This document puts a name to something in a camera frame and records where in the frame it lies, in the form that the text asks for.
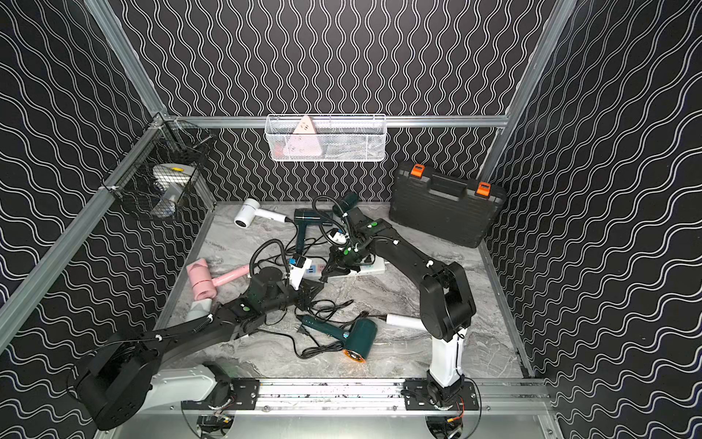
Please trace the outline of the white multicolour power strip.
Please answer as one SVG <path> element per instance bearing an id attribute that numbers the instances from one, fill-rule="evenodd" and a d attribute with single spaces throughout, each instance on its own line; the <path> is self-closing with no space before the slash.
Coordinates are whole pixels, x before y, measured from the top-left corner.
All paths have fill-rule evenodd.
<path id="1" fill-rule="evenodd" d="M 325 261 L 318 259 L 305 272 L 303 278 L 325 282 L 333 278 L 384 274 L 386 271 L 386 261 L 381 257 L 369 256 L 361 265 L 358 265 L 358 267 L 351 267 L 348 269 L 335 268 L 327 273 L 325 272 L 325 267 L 327 267 Z"/>

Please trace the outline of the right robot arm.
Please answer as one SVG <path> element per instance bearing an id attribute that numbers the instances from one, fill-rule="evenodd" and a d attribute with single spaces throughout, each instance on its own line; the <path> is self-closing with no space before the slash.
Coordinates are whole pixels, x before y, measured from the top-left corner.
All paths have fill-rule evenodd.
<path id="1" fill-rule="evenodd" d="M 346 242 L 331 244 L 321 279 L 356 273 L 370 255 L 404 274 L 418 288 L 420 321 L 433 337 L 425 399 L 436 407 L 451 405 L 464 386 L 464 338 L 476 313 L 464 267 L 425 254 L 388 221 L 371 219 L 359 208 L 343 213 L 341 221 Z"/>

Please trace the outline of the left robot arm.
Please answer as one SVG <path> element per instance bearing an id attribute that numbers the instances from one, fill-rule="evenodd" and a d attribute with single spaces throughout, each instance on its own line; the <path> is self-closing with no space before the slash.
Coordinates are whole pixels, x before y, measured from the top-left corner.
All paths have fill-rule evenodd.
<path id="1" fill-rule="evenodd" d="M 137 414 L 161 367 L 248 336 L 264 324 L 268 313 L 309 305 L 324 287 L 310 279 L 293 287 L 281 270 L 266 267 L 252 276 L 243 294 L 202 318 L 138 336 L 113 335 L 80 360 L 71 386 L 97 428 L 111 430 Z"/>

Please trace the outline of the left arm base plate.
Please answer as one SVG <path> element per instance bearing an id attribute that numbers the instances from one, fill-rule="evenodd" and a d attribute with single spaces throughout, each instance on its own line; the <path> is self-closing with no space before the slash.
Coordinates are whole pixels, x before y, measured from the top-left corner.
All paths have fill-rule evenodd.
<path id="1" fill-rule="evenodd" d="M 187 411 L 250 411 L 254 410 L 259 397 L 261 382 L 251 378 L 228 379 L 218 382 L 204 400 L 181 402 Z"/>

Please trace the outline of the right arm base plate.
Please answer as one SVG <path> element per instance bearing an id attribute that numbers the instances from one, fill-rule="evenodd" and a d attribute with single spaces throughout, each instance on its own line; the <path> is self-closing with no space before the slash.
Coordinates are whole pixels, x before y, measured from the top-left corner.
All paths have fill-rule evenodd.
<path id="1" fill-rule="evenodd" d="M 468 411 L 480 409 L 478 391 L 471 380 L 462 378 L 449 387 L 435 380 L 405 380 L 400 395 L 408 411 Z"/>

